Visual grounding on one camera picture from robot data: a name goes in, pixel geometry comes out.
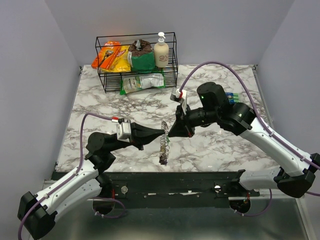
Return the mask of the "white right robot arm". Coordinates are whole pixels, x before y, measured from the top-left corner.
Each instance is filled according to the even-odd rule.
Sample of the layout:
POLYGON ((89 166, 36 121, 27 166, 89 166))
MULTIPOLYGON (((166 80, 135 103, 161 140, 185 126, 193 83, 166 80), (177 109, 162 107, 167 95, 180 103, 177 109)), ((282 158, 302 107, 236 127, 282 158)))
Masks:
POLYGON ((178 102, 168 137, 191 138, 196 127, 216 123, 227 132, 251 142, 279 164, 279 167, 260 171, 241 170, 239 177, 230 183, 230 191, 241 196, 247 190, 278 189, 284 194, 300 198, 311 188, 320 165, 317 153, 298 150, 264 121, 259 121, 254 110, 245 103, 230 103, 219 84, 206 82, 197 88, 202 107, 191 109, 187 104, 187 92, 175 88, 171 100, 178 102))

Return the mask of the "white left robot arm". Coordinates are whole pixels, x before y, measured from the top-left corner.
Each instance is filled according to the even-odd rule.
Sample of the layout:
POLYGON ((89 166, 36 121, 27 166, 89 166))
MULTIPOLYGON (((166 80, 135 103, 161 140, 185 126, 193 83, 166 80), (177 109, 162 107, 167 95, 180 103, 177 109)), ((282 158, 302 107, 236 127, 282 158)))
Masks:
POLYGON ((93 132, 89 135, 87 155, 80 154, 80 162, 73 170, 49 187, 33 194, 26 192, 19 202, 17 217, 20 225, 17 238, 22 239, 22 230, 39 240, 47 235, 67 208, 96 197, 107 197, 111 185, 104 174, 115 161, 113 151, 130 146, 139 151, 144 146, 165 134, 162 129, 153 129, 129 120, 112 118, 116 133, 93 132))

